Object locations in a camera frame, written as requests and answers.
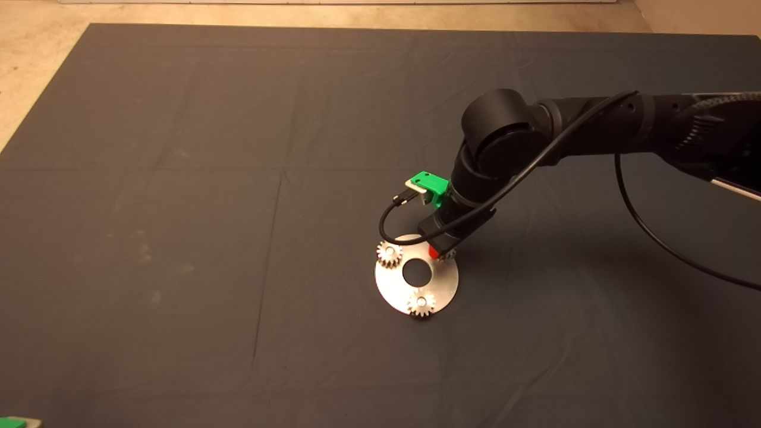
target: cable connector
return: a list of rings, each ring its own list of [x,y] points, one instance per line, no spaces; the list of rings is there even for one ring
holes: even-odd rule
[[[405,189],[402,193],[399,193],[398,195],[393,197],[393,204],[395,206],[404,205],[405,203],[408,203],[409,201],[415,199],[418,197],[420,193],[413,189]]]

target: gray fabric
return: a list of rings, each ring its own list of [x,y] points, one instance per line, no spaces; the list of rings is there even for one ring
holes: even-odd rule
[[[415,322],[403,181],[492,88],[761,90],[755,37],[91,25],[0,155],[0,414],[47,426],[759,426],[761,293],[674,260],[610,157],[530,176]],[[652,227],[756,281],[759,206],[624,159]],[[395,212],[414,230],[427,209]]]

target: center hole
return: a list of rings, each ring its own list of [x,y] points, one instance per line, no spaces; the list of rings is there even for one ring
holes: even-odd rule
[[[431,281],[431,267],[421,259],[411,259],[402,267],[404,280],[413,287],[422,287]]]

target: metal gear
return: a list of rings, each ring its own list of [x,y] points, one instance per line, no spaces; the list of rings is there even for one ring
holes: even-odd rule
[[[432,314],[435,305],[436,298],[431,293],[423,294],[417,290],[409,297],[407,302],[409,314],[420,318]]]
[[[446,253],[440,255],[439,257],[437,257],[436,260],[437,261],[450,260],[450,259],[453,259],[454,256],[456,256],[456,255],[457,255],[457,250],[453,248],[453,249],[449,250],[448,252],[446,252]]]
[[[402,260],[403,251],[399,245],[381,241],[375,253],[378,255],[378,263],[383,267],[391,268],[396,267]]]

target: black cable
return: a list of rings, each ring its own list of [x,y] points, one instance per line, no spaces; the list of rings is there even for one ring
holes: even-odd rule
[[[645,234],[649,236],[653,241],[655,241],[656,244],[660,245],[661,248],[666,250],[669,254],[676,257],[677,259],[683,261],[686,264],[689,264],[690,266],[694,267],[697,270],[700,270],[703,273],[707,273],[710,276],[723,279],[724,281],[727,281],[729,283],[737,284],[739,286],[747,287],[749,289],[754,289],[761,291],[761,284],[752,283],[750,281],[746,281],[745,279],[739,279],[735,278],[734,276],[729,276],[721,272],[717,272],[709,267],[703,266],[702,264],[688,258],[687,256],[682,255],[681,253],[678,253],[676,250],[674,250],[672,247],[670,247],[668,244],[663,242],[655,233],[653,233],[652,230],[645,224],[645,222],[642,220],[642,218],[637,213],[637,210],[634,208],[634,205],[632,205],[632,201],[629,199],[629,194],[626,192],[626,186],[623,183],[623,174],[621,173],[621,155],[616,153],[613,155],[613,162],[616,165],[616,180],[618,181],[619,190],[621,191],[621,197],[623,198],[623,202],[626,205],[626,209],[629,211],[629,214],[632,215],[632,218],[637,223],[637,225],[645,231]]]
[[[592,119],[599,113],[603,113],[605,110],[608,109],[608,107],[625,100],[628,97],[631,97],[634,94],[637,94],[637,91],[626,91],[621,92],[620,94],[613,95],[612,97],[607,98],[605,101],[602,101],[601,103],[597,104],[596,106],[592,107],[590,110],[588,110],[586,113],[582,114],[579,118],[573,121],[570,125],[568,125],[567,128],[565,128],[557,137],[555,137],[554,140],[551,141],[550,144],[547,145],[547,147],[544,148],[544,150],[539,153],[534,160],[529,163],[528,166],[526,166],[521,172],[516,174],[512,180],[510,180],[509,183],[507,183],[503,188],[500,189],[494,196],[486,200],[481,205],[477,206],[476,208],[469,211],[464,216],[460,217],[459,219],[454,220],[453,222],[449,222],[446,225],[444,225],[442,228],[438,229],[436,232],[429,233],[427,235],[423,235],[420,238],[414,238],[409,239],[405,241],[401,241],[398,239],[395,239],[391,236],[389,236],[386,233],[385,230],[385,224],[386,224],[386,217],[388,217],[389,213],[394,208],[397,208],[400,205],[403,205],[407,200],[403,197],[396,197],[394,198],[394,201],[386,208],[386,210],[383,212],[383,214],[380,216],[380,224],[378,225],[378,231],[380,232],[380,236],[386,241],[390,242],[391,244],[396,245],[414,245],[414,244],[420,244],[421,242],[426,242],[432,238],[436,238],[437,236],[443,235],[450,230],[455,229],[457,226],[463,225],[466,222],[470,221],[477,215],[481,214],[482,212],[491,209],[494,204],[496,204],[500,199],[505,197],[508,193],[510,193],[518,184],[523,181],[524,178],[528,176],[528,174],[531,173],[531,171],[534,170],[534,168],[537,167],[537,165],[547,157],[553,150],[555,150],[560,144],[562,144],[572,133],[574,133],[579,127],[584,125],[589,119]]]

